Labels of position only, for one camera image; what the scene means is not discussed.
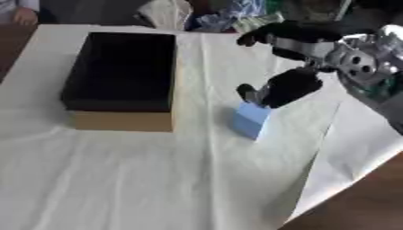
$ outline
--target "robotic arm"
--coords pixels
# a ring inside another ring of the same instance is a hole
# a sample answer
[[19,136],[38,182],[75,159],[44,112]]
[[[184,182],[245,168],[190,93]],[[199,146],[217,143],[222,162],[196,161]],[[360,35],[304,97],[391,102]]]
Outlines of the robotic arm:
[[237,91],[246,102],[282,107],[319,90],[319,72],[336,71],[353,97],[403,134],[403,27],[341,31],[336,24],[282,22],[249,32],[237,42],[271,44],[274,55],[304,62],[302,67],[274,76],[259,90],[241,84]]

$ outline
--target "blue foam block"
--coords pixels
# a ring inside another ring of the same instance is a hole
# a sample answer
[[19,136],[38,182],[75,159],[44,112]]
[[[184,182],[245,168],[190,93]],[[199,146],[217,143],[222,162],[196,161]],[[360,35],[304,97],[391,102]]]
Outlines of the blue foam block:
[[269,115],[269,108],[264,109],[253,103],[242,102],[235,113],[232,127],[235,131],[256,140]]

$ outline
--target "tan box side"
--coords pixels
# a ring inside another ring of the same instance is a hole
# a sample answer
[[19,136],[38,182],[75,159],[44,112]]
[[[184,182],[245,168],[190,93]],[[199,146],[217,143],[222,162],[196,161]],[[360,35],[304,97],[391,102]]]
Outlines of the tan box side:
[[72,126],[83,130],[173,132],[170,112],[71,111]]

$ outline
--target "white tablecloth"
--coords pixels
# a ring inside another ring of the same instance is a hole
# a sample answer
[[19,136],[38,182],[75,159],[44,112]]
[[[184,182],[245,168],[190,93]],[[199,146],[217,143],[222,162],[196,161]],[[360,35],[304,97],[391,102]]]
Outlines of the white tablecloth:
[[299,64],[237,35],[176,33],[173,134],[74,130],[58,94],[89,31],[166,32],[39,27],[0,86],[0,229],[276,229],[402,149],[333,75],[257,142],[232,131],[236,87]]

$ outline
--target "open box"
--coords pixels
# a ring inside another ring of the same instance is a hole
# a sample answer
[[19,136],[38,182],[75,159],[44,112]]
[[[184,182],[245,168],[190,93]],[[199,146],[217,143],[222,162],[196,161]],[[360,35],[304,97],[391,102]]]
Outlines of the open box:
[[173,131],[174,35],[90,33],[61,101],[77,129]]

